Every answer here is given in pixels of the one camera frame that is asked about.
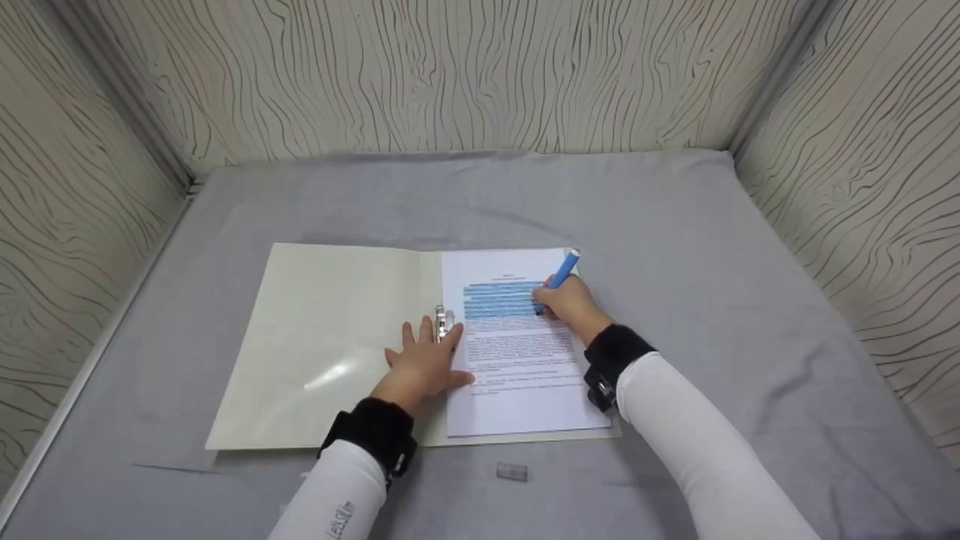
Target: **hand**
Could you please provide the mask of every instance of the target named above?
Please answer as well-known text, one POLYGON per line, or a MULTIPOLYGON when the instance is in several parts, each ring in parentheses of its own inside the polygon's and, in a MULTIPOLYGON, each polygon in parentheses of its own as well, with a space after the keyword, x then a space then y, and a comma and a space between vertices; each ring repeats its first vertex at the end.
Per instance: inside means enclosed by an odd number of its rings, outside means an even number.
POLYGON ((610 315, 593 300, 590 289, 578 276, 571 275, 555 289, 546 288, 553 276, 534 289, 534 301, 546 306, 547 315, 555 315, 583 341, 584 347, 606 327, 613 324, 610 315))
POLYGON ((433 321, 424 315, 420 321, 420 339, 414 340, 410 323, 403 323, 403 352, 384 349, 390 373, 380 380, 370 397, 399 405, 410 416, 420 411, 420 403, 447 388, 473 382, 466 371, 450 369, 453 349, 464 334, 464 325, 456 324, 440 343, 433 342, 433 321))

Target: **wrist strap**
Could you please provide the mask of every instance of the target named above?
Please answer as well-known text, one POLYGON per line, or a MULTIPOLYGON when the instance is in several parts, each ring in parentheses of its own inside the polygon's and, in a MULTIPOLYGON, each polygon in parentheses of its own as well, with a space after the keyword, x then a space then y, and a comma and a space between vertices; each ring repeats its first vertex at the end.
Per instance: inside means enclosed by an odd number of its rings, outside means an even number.
POLYGON ((609 325, 597 334, 584 351, 590 363, 584 375, 590 402, 601 412, 616 406, 616 384, 620 374, 634 360, 654 351, 656 349, 630 327, 609 325))
POLYGON ((407 472, 417 451, 417 441, 411 435, 413 428, 413 417, 399 405, 366 398, 360 400, 352 412, 337 413, 320 452, 337 439, 357 445, 383 467, 389 489, 393 478, 407 472))

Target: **blue highlighter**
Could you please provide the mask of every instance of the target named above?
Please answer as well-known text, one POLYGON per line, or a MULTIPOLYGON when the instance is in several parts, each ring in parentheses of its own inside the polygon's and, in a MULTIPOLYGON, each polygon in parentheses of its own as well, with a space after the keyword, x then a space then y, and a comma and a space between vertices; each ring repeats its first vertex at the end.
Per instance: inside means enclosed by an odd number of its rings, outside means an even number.
MULTIPOLYGON (((570 250, 570 253, 566 254, 563 264, 560 265, 560 269, 553 275, 553 279, 546 285, 546 288, 555 289, 564 284, 566 279, 570 277, 570 272, 573 271, 573 267, 577 265, 578 260, 580 260, 580 251, 570 250)), ((542 314, 543 306, 537 308, 537 315, 542 314)))

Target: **printed logo on sleeve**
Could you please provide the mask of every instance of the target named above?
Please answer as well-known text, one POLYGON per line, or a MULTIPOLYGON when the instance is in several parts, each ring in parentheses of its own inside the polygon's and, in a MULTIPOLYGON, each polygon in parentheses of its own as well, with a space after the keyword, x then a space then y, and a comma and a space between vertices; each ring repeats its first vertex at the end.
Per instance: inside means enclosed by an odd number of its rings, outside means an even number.
POLYGON ((330 522, 330 528, 326 530, 326 535, 334 540, 340 540, 356 508, 356 504, 350 501, 337 506, 337 509, 333 512, 333 521, 330 522))

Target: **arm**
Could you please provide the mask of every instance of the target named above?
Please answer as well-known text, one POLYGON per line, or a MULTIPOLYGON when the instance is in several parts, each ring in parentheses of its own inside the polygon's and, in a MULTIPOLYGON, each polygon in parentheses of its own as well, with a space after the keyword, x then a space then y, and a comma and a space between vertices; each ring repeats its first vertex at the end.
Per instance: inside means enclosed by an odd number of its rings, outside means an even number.
POLYGON ((271 540, 367 538, 387 500, 388 475, 402 475, 416 449, 416 443, 410 447, 410 433, 421 403, 473 382, 471 374, 450 370, 463 330, 455 325, 443 341, 433 343, 429 317, 420 321, 420 340, 410 323, 403 324, 403 352, 385 350, 390 372, 369 398, 337 417, 320 459, 280 516, 271 540))
POLYGON ((739 431, 660 353, 616 325, 579 278, 534 296, 580 336, 592 366, 610 373, 619 364, 620 414, 680 485, 701 538, 817 538, 739 431))

